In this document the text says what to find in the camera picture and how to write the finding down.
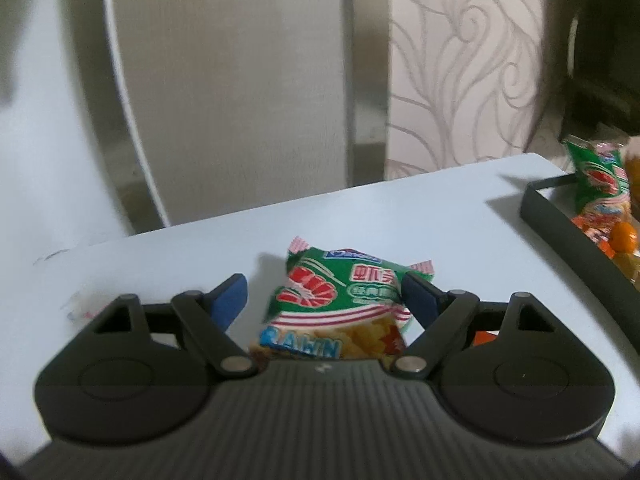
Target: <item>chip bag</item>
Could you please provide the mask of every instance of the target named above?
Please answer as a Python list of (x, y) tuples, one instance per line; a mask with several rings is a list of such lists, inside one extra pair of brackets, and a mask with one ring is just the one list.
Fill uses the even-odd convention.
[(629, 182), (616, 141), (587, 142), (575, 136), (565, 140), (578, 178), (575, 208), (578, 215), (626, 217), (631, 210)]
[(428, 280), (431, 262), (398, 266), (352, 249), (323, 251), (295, 238), (287, 283), (271, 299), (269, 325), (252, 353), (324, 359), (383, 358), (404, 350), (412, 320), (400, 283), (409, 270)]

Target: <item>black tray edge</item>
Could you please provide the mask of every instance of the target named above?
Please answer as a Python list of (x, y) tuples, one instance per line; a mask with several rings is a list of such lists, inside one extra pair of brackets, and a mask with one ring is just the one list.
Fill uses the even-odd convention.
[(571, 267), (640, 353), (640, 292), (567, 216), (538, 191), (576, 182), (575, 174), (530, 182), (520, 217)]

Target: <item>orange fruit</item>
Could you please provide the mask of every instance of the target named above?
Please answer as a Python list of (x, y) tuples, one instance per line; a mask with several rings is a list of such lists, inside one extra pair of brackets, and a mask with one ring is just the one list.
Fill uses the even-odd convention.
[(638, 232), (629, 222), (618, 222), (611, 229), (609, 245), (617, 253), (633, 253), (638, 248)]

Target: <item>tabletop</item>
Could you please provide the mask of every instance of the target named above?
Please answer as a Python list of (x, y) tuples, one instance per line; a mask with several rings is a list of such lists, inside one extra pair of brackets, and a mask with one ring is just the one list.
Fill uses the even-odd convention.
[[(0, 297), (0, 450), (20, 462), (48, 441), (33, 403), (37, 373), (81, 327), (66, 314), (133, 292), (164, 302), (210, 290), (235, 272), (249, 301), (229, 329), (246, 346), (285, 277), (297, 235), (398, 264), (431, 259), (434, 284), (482, 300), (533, 293), (609, 368), (616, 398), (600, 441), (640, 460), (640, 358), (588, 288), (518, 215), (526, 183), (562, 172), (519, 155), (312, 196), (60, 253)], [(411, 340), (420, 327), (408, 335)]]

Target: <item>patterned wallpaper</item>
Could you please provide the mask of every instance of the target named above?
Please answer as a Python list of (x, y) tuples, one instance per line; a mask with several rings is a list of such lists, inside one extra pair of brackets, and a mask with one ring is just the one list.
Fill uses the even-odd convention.
[(386, 177), (529, 145), (561, 156), (554, 136), (579, 1), (390, 0)]

